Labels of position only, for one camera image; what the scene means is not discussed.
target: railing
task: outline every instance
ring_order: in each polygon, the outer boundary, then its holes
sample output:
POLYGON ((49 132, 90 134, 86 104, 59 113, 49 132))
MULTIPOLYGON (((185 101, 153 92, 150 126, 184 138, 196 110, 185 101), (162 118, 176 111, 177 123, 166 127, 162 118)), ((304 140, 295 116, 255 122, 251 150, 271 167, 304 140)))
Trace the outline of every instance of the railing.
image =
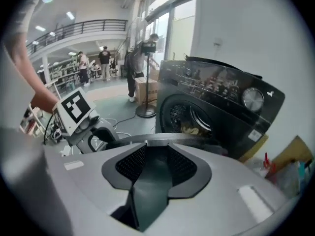
POLYGON ((76 23, 49 32, 27 45, 28 55, 67 37, 96 31, 125 31, 127 20, 103 19, 76 23))

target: light stand base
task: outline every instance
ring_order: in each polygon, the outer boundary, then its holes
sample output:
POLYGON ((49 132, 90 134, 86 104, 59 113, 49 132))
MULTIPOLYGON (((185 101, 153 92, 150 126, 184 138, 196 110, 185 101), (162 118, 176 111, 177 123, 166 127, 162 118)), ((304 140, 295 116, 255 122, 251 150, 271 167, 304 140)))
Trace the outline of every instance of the light stand base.
POLYGON ((152 118, 157 115, 157 108, 151 104, 141 105, 136 108, 136 115, 142 118, 152 118))

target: tripod stand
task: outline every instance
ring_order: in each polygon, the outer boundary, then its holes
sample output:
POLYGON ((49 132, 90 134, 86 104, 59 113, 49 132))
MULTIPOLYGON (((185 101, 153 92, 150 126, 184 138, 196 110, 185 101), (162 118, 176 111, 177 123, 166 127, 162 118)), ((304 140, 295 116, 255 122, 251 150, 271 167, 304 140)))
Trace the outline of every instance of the tripod stand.
POLYGON ((149 100, 149 66, 150 66, 150 53, 146 53, 147 59, 147 82, 146 82, 146 103, 136 108, 136 115, 142 118, 151 118, 156 116, 157 108, 148 104, 149 100))

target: man in black shirt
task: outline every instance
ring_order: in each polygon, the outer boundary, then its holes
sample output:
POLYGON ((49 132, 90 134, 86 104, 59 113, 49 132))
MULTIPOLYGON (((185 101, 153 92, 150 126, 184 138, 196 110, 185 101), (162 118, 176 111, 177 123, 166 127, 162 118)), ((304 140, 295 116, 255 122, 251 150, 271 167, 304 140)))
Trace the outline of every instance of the man in black shirt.
POLYGON ((110 52, 107 51, 107 46, 103 47, 103 51, 101 51, 98 55, 100 61, 100 67, 102 69, 103 80, 110 80, 109 75, 109 59, 111 58, 110 52))

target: dark gray washing machine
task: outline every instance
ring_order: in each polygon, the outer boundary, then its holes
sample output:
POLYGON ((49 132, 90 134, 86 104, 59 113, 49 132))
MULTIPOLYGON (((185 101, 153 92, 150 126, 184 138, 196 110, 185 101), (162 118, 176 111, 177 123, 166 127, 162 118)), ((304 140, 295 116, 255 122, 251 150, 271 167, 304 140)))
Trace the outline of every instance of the dark gray washing machine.
POLYGON ((284 93, 262 77, 211 59, 161 63, 156 133, 211 137, 240 158, 276 118, 284 93))

